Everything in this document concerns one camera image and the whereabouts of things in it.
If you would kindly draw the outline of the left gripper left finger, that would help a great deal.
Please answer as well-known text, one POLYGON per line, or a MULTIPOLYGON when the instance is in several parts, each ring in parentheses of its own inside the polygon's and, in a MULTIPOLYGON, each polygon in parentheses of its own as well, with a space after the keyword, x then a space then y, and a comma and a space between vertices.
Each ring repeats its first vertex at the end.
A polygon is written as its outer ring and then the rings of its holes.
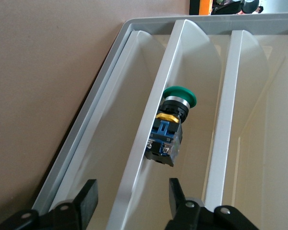
POLYGON ((24 209, 0 223, 0 230, 85 230, 98 204, 96 179, 88 180, 74 200, 64 201, 44 215, 24 209))

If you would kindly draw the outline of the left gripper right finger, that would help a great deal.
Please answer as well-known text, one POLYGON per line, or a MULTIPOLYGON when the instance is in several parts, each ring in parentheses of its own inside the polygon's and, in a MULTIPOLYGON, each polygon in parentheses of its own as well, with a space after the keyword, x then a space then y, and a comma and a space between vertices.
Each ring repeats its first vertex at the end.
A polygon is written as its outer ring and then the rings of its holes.
POLYGON ((177 178, 169 178, 169 204, 172 219, 167 230, 256 230, 238 209, 218 206, 214 211, 187 200, 177 178))

